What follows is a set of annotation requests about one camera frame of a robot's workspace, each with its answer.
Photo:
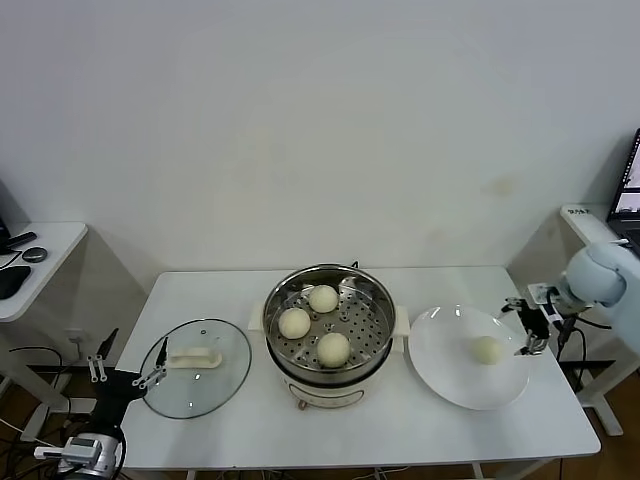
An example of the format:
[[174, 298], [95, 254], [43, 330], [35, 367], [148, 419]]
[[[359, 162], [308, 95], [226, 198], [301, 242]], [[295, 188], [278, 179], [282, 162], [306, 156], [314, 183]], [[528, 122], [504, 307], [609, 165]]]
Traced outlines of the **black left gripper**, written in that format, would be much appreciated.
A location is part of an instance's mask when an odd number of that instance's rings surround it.
[[122, 424], [131, 402], [141, 399], [146, 389], [153, 389], [167, 375], [168, 338], [163, 337], [157, 356], [150, 369], [138, 372], [110, 368], [106, 372], [105, 360], [109, 355], [119, 329], [112, 330], [94, 355], [87, 357], [90, 381], [94, 385], [96, 404], [93, 409], [94, 431], [115, 431]]

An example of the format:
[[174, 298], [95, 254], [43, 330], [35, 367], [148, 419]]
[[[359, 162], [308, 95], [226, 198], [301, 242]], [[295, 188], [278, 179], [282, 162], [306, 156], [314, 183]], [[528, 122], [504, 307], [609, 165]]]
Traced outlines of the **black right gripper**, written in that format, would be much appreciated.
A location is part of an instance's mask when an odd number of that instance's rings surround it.
[[523, 298], [509, 297], [500, 308], [499, 315], [519, 312], [521, 323], [527, 333], [525, 344], [519, 348], [515, 356], [536, 356], [543, 353], [550, 338], [549, 322], [541, 310], [532, 309]]

